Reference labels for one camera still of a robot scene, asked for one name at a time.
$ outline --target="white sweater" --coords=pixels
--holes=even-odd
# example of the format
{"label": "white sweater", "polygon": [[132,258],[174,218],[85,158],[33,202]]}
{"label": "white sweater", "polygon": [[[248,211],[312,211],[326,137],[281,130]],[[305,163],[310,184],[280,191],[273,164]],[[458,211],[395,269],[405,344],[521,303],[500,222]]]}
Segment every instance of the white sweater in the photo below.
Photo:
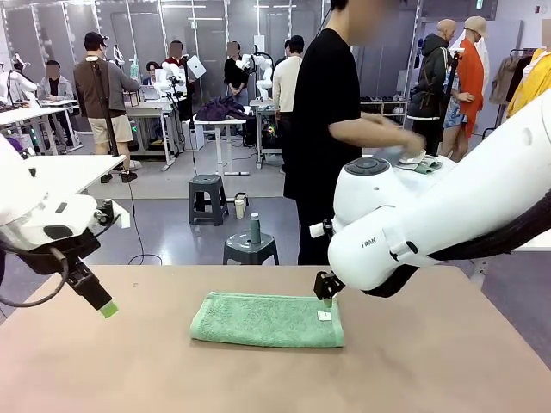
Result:
{"label": "white sweater", "polygon": [[301,63],[301,57],[291,56],[275,68],[273,94],[276,110],[293,112],[294,90]]}

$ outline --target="beige shorts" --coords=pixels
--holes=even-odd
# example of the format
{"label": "beige shorts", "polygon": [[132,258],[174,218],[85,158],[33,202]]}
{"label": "beige shorts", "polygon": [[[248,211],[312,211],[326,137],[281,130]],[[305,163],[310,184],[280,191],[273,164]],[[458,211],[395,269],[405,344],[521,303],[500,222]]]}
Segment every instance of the beige shorts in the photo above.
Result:
{"label": "beige shorts", "polygon": [[[116,118],[111,118],[113,122],[113,130],[115,131],[115,140],[117,142],[130,142],[132,139],[132,128],[128,116],[123,114]],[[97,144],[107,144],[109,135],[107,133],[107,122],[105,119],[88,118],[92,132],[94,133],[94,142]]]}

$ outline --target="orange cloth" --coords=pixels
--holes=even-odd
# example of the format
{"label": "orange cloth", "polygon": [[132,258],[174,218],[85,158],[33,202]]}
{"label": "orange cloth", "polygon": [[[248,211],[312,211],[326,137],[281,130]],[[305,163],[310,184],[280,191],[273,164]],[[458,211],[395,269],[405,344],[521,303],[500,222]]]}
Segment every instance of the orange cloth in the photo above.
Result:
{"label": "orange cloth", "polygon": [[465,49],[457,67],[461,92],[467,92],[474,96],[474,102],[461,102],[461,113],[468,117],[465,134],[470,138],[476,123],[476,115],[484,105],[484,96],[482,95],[484,66],[473,43],[464,39],[461,42],[461,47]]}

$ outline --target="beige cap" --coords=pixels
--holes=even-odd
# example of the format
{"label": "beige cap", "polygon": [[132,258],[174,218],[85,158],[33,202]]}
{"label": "beige cap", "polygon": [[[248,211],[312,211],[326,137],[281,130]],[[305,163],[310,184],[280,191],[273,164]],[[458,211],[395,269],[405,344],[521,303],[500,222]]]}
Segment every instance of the beige cap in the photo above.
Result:
{"label": "beige cap", "polygon": [[465,21],[465,28],[473,30],[474,32],[480,34],[482,37],[488,37],[486,33],[486,19],[484,17],[480,17],[479,15],[469,17]]}

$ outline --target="stool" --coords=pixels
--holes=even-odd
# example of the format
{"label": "stool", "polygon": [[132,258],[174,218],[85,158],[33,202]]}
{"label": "stool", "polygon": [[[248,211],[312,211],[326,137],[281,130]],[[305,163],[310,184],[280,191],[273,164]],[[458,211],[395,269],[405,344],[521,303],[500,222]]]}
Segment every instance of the stool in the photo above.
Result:
{"label": "stool", "polygon": [[250,232],[235,234],[224,244],[224,265],[228,260],[244,265],[262,265],[271,256],[274,256],[275,265],[279,265],[275,240],[271,235],[261,233],[260,243],[252,243]]}
{"label": "stool", "polygon": [[[210,205],[211,211],[205,211]],[[226,192],[219,175],[198,175],[189,181],[189,223],[196,219],[211,219],[215,226],[222,225],[224,214],[228,214]]]}

